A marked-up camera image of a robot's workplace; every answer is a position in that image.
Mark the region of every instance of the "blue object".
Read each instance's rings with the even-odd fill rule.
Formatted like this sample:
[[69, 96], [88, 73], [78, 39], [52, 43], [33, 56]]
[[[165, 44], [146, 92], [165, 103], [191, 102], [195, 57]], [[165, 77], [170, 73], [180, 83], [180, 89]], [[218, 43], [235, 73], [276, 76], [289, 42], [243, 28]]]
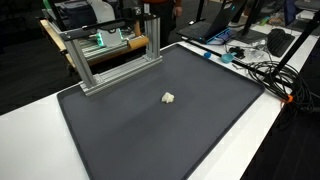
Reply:
[[234, 56], [236, 55], [237, 53], [233, 52], [233, 53], [229, 53], [229, 54], [224, 54], [221, 56], [221, 61], [223, 63], [230, 63], [231, 61], [233, 61], [234, 59]]
[[210, 52], [205, 52], [204, 54], [203, 54], [203, 56], [205, 57], [205, 58], [210, 58], [211, 57], [211, 53]]

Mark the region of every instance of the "gray mat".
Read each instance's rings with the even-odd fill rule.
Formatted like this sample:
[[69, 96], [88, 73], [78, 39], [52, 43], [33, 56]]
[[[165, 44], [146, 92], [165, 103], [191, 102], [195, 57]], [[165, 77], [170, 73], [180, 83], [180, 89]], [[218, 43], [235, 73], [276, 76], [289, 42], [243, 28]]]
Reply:
[[[264, 91], [181, 47], [163, 62], [92, 97], [58, 94], [91, 179], [187, 178]], [[172, 104], [160, 102], [170, 92]]]

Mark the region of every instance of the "white table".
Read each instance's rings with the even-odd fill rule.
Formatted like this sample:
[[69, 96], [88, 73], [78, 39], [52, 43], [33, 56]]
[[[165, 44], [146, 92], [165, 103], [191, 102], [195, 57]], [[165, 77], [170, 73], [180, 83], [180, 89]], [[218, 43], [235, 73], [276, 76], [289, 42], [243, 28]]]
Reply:
[[[271, 26], [257, 26], [253, 29], [269, 33]], [[300, 70], [316, 42], [317, 38], [310, 36], [289, 64]], [[201, 55], [204, 53], [185, 42], [179, 44]], [[231, 44], [237, 45], [239, 42], [233, 41]], [[222, 54], [225, 52], [224, 47], [206, 47]], [[244, 70], [236, 70], [231, 63], [223, 64], [218, 57], [210, 59], [245, 75]], [[0, 117], [1, 180], [89, 179], [56, 95]], [[280, 101], [268, 91], [263, 93], [226, 133], [190, 179], [240, 179], [280, 110]]]

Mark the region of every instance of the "floor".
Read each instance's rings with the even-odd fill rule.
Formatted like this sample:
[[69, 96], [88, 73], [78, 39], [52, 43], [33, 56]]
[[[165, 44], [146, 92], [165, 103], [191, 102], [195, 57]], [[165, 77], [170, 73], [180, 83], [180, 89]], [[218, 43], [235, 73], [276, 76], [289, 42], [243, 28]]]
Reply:
[[[178, 29], [195, 19], [198, 8], [198, 1], [182, 2], [183, 16], [177, 20]], [[212, 21], [219, 8], [219, 5], [210, 3], [204, 8], [203, 17]], [[0, 115], [79, 81], [77, 76], [68, 74], [64, 59], [56, 47], [43, 38], [39, 29], [29, 32], [34, 36], [21, 33], [19, 35], [25, 38], [22, 40], [24, 42], [11, 43], [0, 54]], [[180, 41], [180, 37], [172, 32], [169, 41]], [[319, 52], [318, 42], [302, 70], [310, 89], [316, 94], [320, 94]], [[316, 100], [316, 104], [320, 107], [319, 100]], [[317, 113], [298, 114], [296, 118], [290, 119], [290, 126], [279, 130], [279, 118], [242, 179], [319, 179], [319, 120], [320, 115]]]

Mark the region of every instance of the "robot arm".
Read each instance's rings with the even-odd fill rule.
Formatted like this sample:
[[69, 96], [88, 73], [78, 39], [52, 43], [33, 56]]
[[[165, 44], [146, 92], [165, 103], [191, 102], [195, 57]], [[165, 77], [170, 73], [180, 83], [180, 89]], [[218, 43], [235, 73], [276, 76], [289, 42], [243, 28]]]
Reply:
[[[114, 11], [110, 4], [102, 0], [87, 0], [87, 2], [91, 5], [98, 23], [115, 20]], [[99, 46], [113, 47], [122, 43], [119, 28], [113, 31], [98, 29], [97, 32]]]

